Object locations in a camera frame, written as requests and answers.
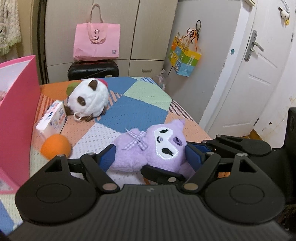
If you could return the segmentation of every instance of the patchwork bedspread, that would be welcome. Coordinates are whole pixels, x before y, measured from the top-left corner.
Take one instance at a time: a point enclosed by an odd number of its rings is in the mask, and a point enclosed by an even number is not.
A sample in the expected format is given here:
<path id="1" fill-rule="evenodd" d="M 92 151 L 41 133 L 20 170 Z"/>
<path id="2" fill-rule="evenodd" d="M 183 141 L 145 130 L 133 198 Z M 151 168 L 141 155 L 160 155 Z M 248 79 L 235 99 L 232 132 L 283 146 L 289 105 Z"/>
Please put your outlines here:
<path id="1" fill-rule="evenodd" d="M 106 78 L 109 87 L 109 106 L 106 115 L 90 122 L 76 122 L 72 116 L 61 132 L 72 145 L 70 158 L 79 158 L 85 153 L 99 153 L 121 133 L 132 128 L 145 131 L 149 126 L 162 124 L 173 119 L 185 118 L 184 135 L 187 141 L 201 142 L 210 137 L 150 78 L 116 77 Z M 41 86 L 41 96 L 36 111 L 35 125 L 55 100 L 67 101 L 66 89 L 69 82 Z M 43 139 L 33 129 L 30 152 L 30 176 L 34 175 L 47 160 L 40 154 Z M 140 172 L 121 173 L 107 171 L 119 185 L 125 183 L 149 184 Z M 14 195 L 0 195 L 0 230 L 8 234 L 21 223 L 15 206 Z"/>

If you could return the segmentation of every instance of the gray wall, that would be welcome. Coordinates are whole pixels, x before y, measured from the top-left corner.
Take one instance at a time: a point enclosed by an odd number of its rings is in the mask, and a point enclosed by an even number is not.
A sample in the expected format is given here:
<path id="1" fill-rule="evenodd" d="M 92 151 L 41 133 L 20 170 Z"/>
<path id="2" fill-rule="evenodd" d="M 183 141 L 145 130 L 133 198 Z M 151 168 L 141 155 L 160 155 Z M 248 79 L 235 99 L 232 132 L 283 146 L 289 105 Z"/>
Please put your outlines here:
<path id="1" fill-rule="evenodd" d="M 172 69 L 165 91 L 199 122 L 213 94 L 237 25 L 241 0 L 183 0 L 178 2 L 168 52 L 178 32 L 186 34 L 196 21 L 202 22 L 198 44 L 202 57 L 190 77 Z M 171 68 L 165 60 L 165 70 Z"/>

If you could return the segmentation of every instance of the purple bow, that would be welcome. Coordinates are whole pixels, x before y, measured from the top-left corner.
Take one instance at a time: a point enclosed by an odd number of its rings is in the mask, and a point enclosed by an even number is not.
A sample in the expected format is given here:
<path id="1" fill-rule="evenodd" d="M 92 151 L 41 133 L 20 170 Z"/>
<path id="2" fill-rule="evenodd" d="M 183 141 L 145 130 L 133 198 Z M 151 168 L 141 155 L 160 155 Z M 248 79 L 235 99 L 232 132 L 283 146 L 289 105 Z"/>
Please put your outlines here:
<path id="1" fill-rule="evenodd" d="M 139 135 L 133 133 L 132 131 L 129 131 L 126 129 L 126 132 L 133 138 L 133 140 L 122 150 L 130 150 L 133 148 L 136 144 L 140 147 L 142 151 L 147 149 L 147 144 L 142 140 L 142 137 L 146 135 L 145 131 L 141 131 Z"/>

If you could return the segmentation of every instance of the black suitcase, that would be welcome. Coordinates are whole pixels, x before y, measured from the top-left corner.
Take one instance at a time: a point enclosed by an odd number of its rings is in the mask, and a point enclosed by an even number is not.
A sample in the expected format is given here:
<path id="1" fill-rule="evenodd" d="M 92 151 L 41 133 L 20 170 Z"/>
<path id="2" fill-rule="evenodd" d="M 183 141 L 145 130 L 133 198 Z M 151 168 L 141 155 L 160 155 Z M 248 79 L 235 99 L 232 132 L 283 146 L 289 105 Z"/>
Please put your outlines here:
<path id="1" fill-rule="evenodd" d="M 118 77 L 118 66 L 113 61 L 74 62 L 68 69 L 69 80 L 83 80 L 87 78 Z"/>

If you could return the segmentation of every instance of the orange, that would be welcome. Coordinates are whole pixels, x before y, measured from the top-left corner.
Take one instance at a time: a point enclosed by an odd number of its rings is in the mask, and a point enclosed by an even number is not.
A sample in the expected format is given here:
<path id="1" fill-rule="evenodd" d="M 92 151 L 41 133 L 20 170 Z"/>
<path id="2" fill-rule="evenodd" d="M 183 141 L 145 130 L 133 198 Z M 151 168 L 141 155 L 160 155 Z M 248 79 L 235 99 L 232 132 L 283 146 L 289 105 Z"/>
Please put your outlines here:
<path id="1" fill-rule="evenodd" d="M 68 157 L 71 152 L 71 144 L 63 135 L 54 134 L 46 139 L 41 147 L 40 152 L 49 160 L 53 159 L 59 154 L 65 154 Z"/>

